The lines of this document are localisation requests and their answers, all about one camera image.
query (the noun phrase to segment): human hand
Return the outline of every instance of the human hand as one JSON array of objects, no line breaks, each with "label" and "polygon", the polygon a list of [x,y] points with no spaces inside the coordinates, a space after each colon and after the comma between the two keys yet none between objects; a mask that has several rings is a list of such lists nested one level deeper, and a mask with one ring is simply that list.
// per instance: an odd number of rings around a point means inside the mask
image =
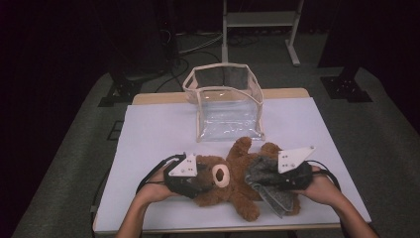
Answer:
[{"label": "human hand", "polygon": [[[312,171],[320,171],[320,168],[312,166]],[[305,190],[294,190],[293,192],[302,194],[315,202],[333,207],[346,200],[330,179],[321,174],[314,175],[312,182]]]},{"label": "human hand", "polygon": [[167,199],[170,196],[179,195],[176,192],[172,192],[163,183],[153,183],[164,181],[163,171],[167,166],[160,168],[152,177],[149,179],[152,183],[146,183],[142,189],[136,194],[136,199],[140,199],[146,203],[158,202]]}]

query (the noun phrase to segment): white table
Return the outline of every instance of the white table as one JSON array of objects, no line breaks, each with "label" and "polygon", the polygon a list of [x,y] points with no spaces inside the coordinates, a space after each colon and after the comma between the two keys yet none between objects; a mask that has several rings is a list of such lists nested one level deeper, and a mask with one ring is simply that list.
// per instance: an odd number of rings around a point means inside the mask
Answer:
[{"label": "white table", "polygon": [[[355,205],[367,222],[371,222],[366,207],[338,153],[334,142],[312,98],[304,89],[264,90],[262,125],[266,140],[282,149],[315,146],[310,160],[326,165],[337,177],[343,193]],[[293,94],[300,98],[290,97]],[[184,103],[182,94],[167,94],[177,103],[129,106],[120,136],[115,160],[93,225],[97,233],[118,230],[135,195],[140,180],[161,160],[180,153],[196,153],[225,157],[234,142],[195,142],[196,108]],[[162,99],[158,94],[151,97]],[[254,141],[251,152],[263,142]],[[144,232],[208,232],[244,230],[290,230],[338,228],[339,218],[329,206],[299,196],[298,215],[279,218],[262,201],[258,202],[261,216],[257,221],[242,219],[232,204],[225,202],[210,207],[198,207],[186,197],[172,197],[152,204],[147,211]]]}]

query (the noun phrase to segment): teddy bear head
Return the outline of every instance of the teddy bear head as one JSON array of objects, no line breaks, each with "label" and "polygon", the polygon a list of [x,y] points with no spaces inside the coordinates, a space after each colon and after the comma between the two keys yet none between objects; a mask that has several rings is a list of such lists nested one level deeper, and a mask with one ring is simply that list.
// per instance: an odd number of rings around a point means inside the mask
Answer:
[{"label": "teddy bear head", "polygon": [[229,186],[230,166],[224,159],[216,156],[197,156],[196,160],[198,174],[191,183],[203,191]]}]

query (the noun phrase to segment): teddy bear paw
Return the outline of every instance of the teddy bear paw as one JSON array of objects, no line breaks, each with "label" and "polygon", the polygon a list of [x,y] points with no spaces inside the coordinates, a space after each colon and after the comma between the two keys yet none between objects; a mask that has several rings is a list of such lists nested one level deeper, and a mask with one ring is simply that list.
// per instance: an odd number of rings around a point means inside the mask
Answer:
[{"label": "teddy bear paw", "polygon": [[255,221],[260,216],[260,210],[256,205],[241,207],[238,212],[247,221]]}]

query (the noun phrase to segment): wooden table edge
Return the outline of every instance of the wooden table edge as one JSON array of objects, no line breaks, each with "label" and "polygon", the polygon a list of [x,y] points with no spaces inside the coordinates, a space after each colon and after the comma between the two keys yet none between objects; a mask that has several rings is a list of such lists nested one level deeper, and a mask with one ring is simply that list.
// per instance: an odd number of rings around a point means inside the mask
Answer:
[{"label": "wooden table edge", "polygon": [[[268,88],[262,89],[264,99],[310,97],[305,88]],[[185,92],[141,93],[133,99],[133,105],[187,103]]]}]

